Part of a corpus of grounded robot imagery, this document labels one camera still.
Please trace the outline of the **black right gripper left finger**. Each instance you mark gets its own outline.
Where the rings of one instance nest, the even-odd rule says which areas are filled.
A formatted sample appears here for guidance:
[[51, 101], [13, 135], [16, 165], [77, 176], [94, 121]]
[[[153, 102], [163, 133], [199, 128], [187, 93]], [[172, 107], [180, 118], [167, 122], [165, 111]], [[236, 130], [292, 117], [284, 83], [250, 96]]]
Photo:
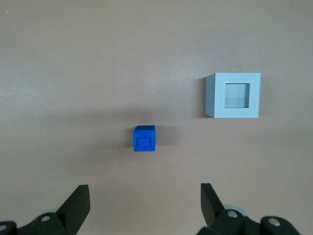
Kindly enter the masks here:
[[14, 221], [2, 221], [2, 235], [75, 235], [90, 211], [88, 185], [79, 185], [56, 212], [44, 213], [18, 228]]

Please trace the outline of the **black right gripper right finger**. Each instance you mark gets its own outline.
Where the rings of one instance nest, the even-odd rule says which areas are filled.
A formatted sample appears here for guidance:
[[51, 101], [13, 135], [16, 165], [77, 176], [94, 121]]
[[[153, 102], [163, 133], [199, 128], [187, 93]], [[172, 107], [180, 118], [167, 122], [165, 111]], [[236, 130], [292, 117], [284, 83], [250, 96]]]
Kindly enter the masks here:
[[210, 183], [201, 184], [201, 211], [206, 227], [199, 235], [298, 235], [300, 232], [287, 220], [265, 216], [259, 223], [236, 209], [227, 209]]

